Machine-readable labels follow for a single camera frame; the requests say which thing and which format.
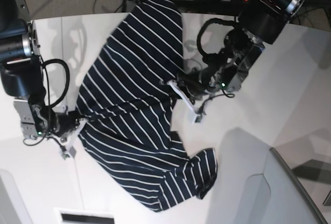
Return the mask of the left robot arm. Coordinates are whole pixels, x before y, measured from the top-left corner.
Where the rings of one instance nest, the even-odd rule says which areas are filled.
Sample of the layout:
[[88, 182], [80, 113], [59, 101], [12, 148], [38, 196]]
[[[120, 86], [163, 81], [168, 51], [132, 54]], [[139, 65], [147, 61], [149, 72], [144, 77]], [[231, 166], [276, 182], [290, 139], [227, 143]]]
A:
[[[285, 25], [297, 14], [306, 0], [250, 0], [237, 21], [212, 18], [197, 35], [197, 49], [206, 68], [179, 74], [173, 89], [180, 98], [194, 103], [218, 91], [232, 98], [249, 75], [249, 70], [265, 49], [273, 44]], [[206, 29], [218, 24], [232, 29], [217, 53], [207, 53], [201, 44]]]

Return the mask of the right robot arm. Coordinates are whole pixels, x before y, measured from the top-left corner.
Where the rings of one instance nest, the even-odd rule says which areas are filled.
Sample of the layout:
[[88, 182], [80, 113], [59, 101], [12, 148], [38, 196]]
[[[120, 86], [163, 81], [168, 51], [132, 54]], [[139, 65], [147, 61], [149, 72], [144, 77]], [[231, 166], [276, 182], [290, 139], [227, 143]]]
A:
[[[56, 136], [66, 141], [79, 126], [75, 111], [55, 113], [69, 90], [70, 71], [62, 59], [43, 61], [37, 30], [31, 20], [25, 0], [1, 0], [1, 82], [7, 95], [14, 98], [14, 107], [21, 119], [25, 138]], [[61, 96], [50, 102], [46, 67], [60, 64], [65, 71], [65, 86]]]

